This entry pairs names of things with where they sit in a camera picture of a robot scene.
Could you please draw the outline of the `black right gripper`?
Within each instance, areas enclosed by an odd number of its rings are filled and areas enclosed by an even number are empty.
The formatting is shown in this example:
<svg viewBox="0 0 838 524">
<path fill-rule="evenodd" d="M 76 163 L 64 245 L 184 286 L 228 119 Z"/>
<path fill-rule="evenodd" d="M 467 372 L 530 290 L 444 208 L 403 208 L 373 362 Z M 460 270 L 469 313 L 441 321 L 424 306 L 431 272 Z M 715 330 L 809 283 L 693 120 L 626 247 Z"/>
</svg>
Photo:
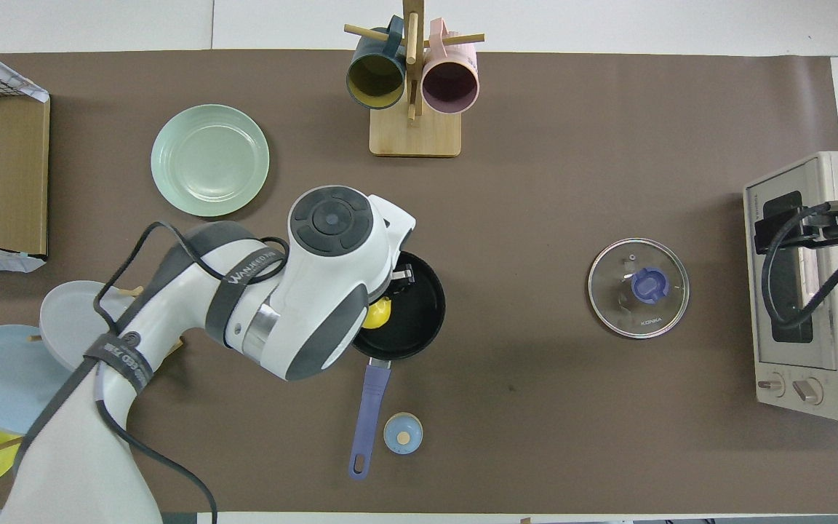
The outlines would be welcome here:
<svg viewBox="0 0 838 524">
<path fill-rule="evenodd" d="M 769 247 L 782 233 L 780 246 L 793 245 L 806 238 L 810 247 L 831 247 L 838 245 L 838 200 L 819 205 L 818 211 L 811 212 L 807 218 L 800 218 L 791 226 L 787 223 L 797 218 L 804 208 L 791 208 L 766 216 L 754 223 L 754 251 L 765 255 Z"/>
</svg>

